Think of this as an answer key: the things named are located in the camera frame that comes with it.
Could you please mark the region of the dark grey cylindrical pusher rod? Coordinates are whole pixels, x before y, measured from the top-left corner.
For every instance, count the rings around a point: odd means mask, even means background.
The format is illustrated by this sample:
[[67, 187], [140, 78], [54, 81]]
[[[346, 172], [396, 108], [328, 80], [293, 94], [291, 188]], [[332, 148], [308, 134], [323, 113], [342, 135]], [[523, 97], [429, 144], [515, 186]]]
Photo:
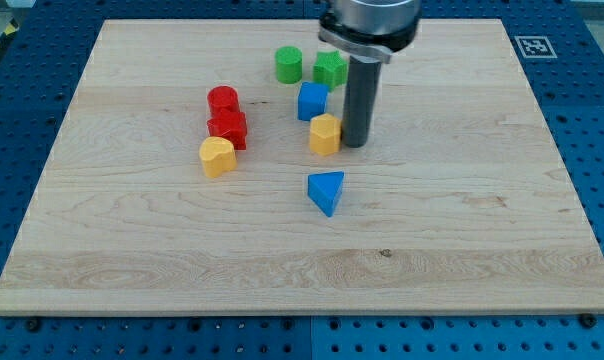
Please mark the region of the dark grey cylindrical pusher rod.
[[364, 56], [349, 57], [342, 119], [342, 142], [364, 146], [369, 137], [381, 72], [381, 62]]

